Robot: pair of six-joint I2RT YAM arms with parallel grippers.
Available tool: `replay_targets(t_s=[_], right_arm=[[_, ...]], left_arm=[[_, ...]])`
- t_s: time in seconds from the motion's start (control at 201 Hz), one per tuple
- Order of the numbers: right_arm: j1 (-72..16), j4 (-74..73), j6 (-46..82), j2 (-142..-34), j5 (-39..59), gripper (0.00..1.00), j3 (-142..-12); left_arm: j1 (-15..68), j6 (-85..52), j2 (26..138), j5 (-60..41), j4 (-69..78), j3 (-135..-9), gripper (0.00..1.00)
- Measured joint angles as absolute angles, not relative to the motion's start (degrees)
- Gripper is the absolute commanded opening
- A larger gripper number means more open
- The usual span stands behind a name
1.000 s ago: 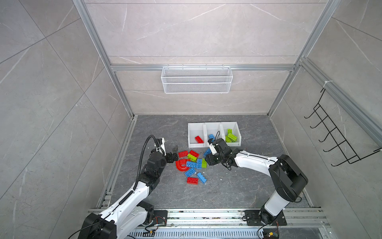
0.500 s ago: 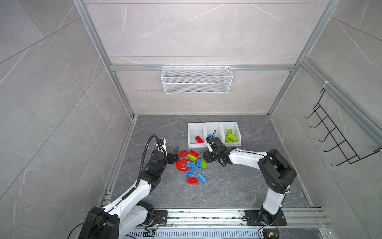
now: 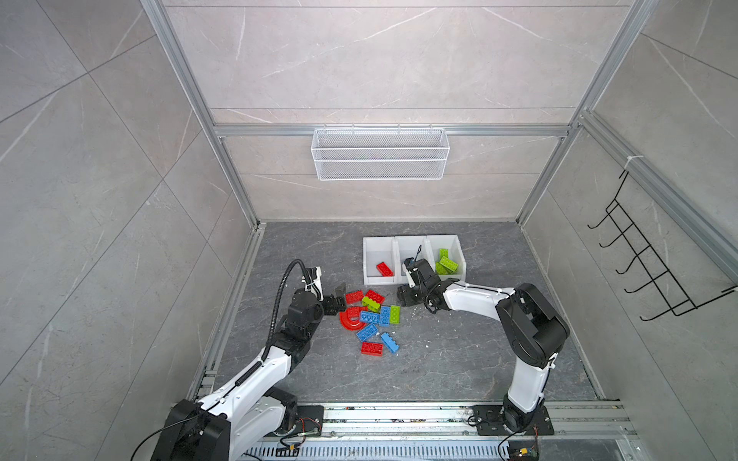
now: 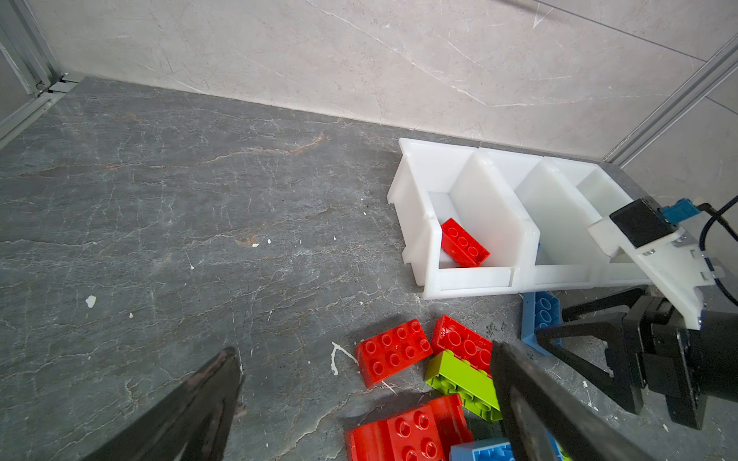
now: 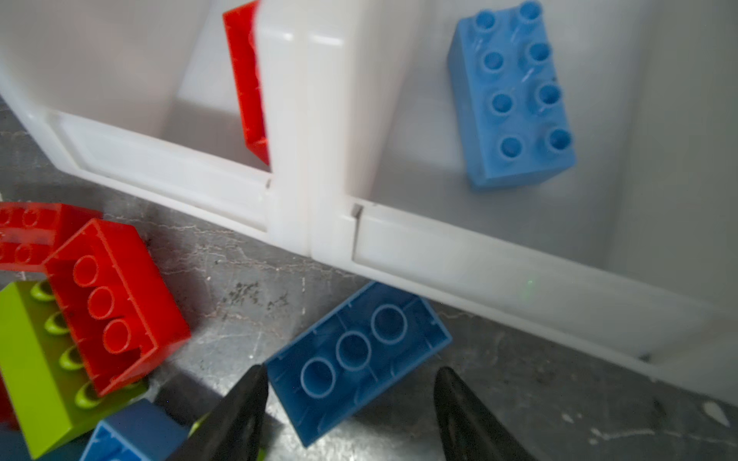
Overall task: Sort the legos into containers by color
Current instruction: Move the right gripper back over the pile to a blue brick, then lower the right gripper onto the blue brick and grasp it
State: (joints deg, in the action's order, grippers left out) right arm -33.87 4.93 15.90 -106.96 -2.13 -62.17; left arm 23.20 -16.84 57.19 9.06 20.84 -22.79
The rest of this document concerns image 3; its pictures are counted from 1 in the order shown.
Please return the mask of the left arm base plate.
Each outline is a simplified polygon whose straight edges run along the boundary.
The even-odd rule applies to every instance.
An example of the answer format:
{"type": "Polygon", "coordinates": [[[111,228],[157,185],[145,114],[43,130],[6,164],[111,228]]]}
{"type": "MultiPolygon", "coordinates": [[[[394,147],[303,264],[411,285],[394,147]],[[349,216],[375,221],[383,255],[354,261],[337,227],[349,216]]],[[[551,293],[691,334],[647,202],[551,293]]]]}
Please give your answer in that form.
{"type": "Polygon", "coordinates": [[[282,424],[274,431],[279,437],[321,435],[324,423],[323,405],[297,405],[286,411],[282,424]]]}

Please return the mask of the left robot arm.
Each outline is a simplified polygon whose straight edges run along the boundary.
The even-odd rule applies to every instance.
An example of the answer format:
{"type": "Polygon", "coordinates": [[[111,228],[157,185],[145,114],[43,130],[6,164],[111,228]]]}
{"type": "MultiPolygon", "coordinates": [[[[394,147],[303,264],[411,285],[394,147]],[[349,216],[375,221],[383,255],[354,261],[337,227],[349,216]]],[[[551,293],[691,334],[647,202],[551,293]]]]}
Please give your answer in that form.
{"type": "Polygon", "coordinates": [[[243,370],[198,401],[182,400],[160,431],[153,460],[236,460],[261,437],[291,430],[297,398],[278,389],[305,358],[323,316],[346,310],[346,285],[332,295],[298,289],[268,346],[243,370]]]}

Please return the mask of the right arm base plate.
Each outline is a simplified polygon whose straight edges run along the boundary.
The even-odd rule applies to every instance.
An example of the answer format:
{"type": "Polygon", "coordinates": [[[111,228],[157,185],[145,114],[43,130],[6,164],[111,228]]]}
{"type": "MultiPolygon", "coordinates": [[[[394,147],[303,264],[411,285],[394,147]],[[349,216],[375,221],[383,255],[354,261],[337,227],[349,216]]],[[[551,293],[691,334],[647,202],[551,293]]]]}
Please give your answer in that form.
{"type": "Polygon", "coordinates": [[[547,407],[539,405],[530,413],[504,405],[474,405],[467,424],[480,436],[507,436],[513,433],[550,436],[555,434],[547,407]]]}

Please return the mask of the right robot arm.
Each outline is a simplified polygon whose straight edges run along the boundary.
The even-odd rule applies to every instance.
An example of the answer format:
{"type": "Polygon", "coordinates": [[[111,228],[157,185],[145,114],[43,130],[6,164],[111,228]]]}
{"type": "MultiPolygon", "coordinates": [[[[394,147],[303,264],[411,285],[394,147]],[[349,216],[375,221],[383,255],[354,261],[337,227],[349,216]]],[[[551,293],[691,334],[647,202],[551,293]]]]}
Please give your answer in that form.
{"type": "Polygon", "coordinates": [[[503,399],[501,418],[510,433],[523,431],[542,407],[551,370],[570,327],[533,284],[497,288],[443,280],[426,259],[404,261],[409,283],[398,288],[403,307],[424,305],[440,310],[474,313],[501,323],[516,355],[513,378],[503,399]]]}

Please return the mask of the green lego brick bottom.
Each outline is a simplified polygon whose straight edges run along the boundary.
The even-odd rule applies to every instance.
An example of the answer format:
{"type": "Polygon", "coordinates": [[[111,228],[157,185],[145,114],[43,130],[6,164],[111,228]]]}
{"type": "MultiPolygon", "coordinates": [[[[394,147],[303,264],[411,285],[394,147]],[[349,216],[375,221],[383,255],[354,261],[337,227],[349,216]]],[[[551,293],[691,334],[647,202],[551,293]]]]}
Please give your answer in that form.
{"type": "Polygon", "coordinates": [[[459,265],[453,261],[453,259],[449,259],[447,255],[444,255],[438,261],[438,265],[442,267],[447,274],[455,274],[457,270],[459,270],[459,265]]]}

